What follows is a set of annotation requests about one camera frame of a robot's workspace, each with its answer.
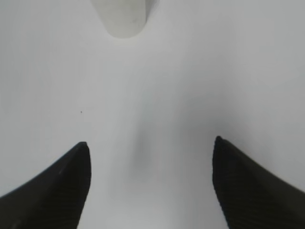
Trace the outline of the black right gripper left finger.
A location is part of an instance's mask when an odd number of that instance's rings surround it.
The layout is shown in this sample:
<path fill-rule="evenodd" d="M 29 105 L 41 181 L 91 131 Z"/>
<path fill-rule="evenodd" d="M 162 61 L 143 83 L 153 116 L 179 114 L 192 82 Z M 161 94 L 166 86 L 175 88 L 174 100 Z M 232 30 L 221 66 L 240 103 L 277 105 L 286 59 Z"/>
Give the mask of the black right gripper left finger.
<path fill-rule="evenodd" d="M 91 177 L 89 147 L 79 142 L 36 177 L 0 198 L 0 227 L 76 229 Z"/>

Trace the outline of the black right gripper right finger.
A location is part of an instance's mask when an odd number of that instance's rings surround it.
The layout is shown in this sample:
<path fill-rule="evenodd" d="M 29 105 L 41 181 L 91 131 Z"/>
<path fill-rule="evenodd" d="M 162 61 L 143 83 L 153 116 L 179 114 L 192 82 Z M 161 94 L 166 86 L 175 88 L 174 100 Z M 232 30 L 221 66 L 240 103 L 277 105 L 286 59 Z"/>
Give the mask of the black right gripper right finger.
<path fill-rule="evenodd" d="M 213 149 L 213 187 L 230 229 L 305 227 L 305 193 L 220 136 Z"/>

